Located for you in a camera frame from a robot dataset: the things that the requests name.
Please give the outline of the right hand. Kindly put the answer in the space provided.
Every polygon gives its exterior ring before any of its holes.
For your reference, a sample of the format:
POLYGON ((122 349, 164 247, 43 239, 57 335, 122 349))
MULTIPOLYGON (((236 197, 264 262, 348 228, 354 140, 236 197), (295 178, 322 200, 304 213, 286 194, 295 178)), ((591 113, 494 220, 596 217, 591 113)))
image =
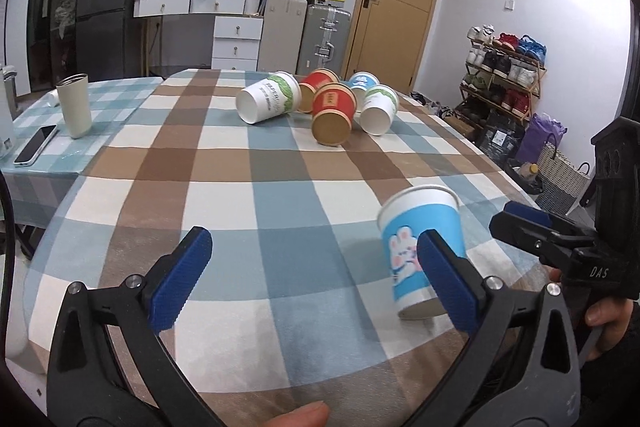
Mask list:
POLYGON ((624 338, 631 322, 636 302, 631 299, 606 297, 593 303, 581 317, 578 324, 590 329, 601 329, 600 336, 592 346, 586 362, 593 361, 612 350, 624 338))

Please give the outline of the left hand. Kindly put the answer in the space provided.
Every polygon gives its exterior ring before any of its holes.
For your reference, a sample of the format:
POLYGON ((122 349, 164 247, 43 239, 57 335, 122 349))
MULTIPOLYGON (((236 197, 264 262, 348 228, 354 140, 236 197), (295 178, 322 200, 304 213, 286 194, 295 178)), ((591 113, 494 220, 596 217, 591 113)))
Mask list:
POLYGON ((317 401, 271 418, 262 424, 262 427, 324 427, 329 420, 330 412, 326 403, 317 401))

